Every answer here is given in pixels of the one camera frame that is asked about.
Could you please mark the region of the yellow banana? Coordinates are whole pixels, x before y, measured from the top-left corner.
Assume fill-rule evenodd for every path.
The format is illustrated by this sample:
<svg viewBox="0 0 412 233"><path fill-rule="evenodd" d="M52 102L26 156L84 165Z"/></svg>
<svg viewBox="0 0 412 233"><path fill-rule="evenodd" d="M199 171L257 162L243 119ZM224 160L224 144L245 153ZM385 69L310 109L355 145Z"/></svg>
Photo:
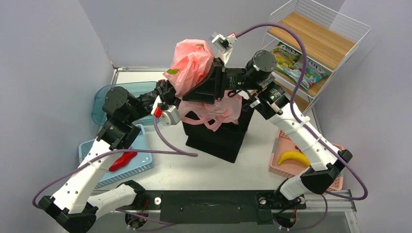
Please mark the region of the yellow banana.
<svg viewBox="0 0 412 233"><path fill-rule="evenodd" d="M310 166L309 159L302 152L299 152L299 151L290 150L290 151L283 152L280 155L279 160L277 161L277 165L279 166L287 160L293 160L293 161L299 162L305 167Z"/></svg>

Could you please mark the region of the green Fox's candy bag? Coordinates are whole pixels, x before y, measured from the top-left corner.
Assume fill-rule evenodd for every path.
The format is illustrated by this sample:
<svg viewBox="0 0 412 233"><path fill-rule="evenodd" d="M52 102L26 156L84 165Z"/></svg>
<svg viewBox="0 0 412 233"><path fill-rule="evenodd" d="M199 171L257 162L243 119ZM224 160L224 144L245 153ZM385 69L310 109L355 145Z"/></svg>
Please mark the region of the green Fox's candy bag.
<svg viewBox="0 0 412 233"><path fill-rule="evenodd" d="M301 53L282 42L279 42L271 53L276 59L276 70L283 74L286 74L285 70L292 67L301 56Z"/></svg>

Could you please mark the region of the red chili pepper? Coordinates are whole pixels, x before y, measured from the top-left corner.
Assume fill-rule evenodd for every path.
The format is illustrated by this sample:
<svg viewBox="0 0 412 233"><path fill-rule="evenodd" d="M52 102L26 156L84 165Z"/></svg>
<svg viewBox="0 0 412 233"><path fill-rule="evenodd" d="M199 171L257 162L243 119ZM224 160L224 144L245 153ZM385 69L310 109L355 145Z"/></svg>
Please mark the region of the red chili pepper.
<svg viewBox="0 0 412 233"><path fill-rule="evenodd" d="M129 162L137 156L137 152L125 152L120 158L118 158L108 169L110 172L115 172L126 165L129 164Z"/></svg>

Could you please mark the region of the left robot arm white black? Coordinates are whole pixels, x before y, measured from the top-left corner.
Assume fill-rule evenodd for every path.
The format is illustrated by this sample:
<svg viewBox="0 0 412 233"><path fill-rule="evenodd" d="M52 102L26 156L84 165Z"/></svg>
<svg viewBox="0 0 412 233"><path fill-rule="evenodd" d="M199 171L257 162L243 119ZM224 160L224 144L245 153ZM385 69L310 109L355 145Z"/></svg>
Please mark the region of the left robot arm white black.
<svg viewBox="0 0 412 233"><path fill-rule="evenodd" d="M167 80L158 81L152 91L138 97L121 86L110 88L102 107L107 120L88 155L76 170L63 177L66 182L58 191L51 196L35 194L32 205L70 233L88 232L98 218L120 207L142 207L144 188L134 181L100 195L93 196L92 192L113 163L133 151L131 145L141 132L134 122L159 112L161 105L173 104L175 99L175 88Z"/></svg>

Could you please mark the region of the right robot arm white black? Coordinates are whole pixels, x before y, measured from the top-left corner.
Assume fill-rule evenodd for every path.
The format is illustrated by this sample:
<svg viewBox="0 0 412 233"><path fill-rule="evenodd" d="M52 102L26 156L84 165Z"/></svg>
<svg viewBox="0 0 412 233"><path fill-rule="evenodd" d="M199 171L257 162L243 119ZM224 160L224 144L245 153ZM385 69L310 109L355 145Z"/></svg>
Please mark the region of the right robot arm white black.
<svg viewBox="0 0 412 233"><path fill-rule="evenodd" d="M236 91L255 89L244 110L255 109L277 126L309 159L310 166L284 181L275 191L275 203L287 208L306 192L323 194L332 185L353 155L328 142L305 117L290 95L270 78L276 67L275 57L259 50L245 68L226 68L215 58L205 79L183 95L183 100L213 104Z"/></svg>

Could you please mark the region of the black fabric grocery bag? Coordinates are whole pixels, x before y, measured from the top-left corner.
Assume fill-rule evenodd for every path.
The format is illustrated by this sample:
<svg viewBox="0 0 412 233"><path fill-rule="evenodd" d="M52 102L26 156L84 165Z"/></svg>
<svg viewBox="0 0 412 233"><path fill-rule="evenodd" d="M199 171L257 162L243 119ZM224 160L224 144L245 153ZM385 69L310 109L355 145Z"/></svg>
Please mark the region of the black fabric grocery bag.
<svg viewBox="0 0 412 233"><path fill-rule="evenodd" d="M224 98L215 104L183 101L178 107L186 146L234 163L242 146L253 111L241 108L242 96Z"/></svg>

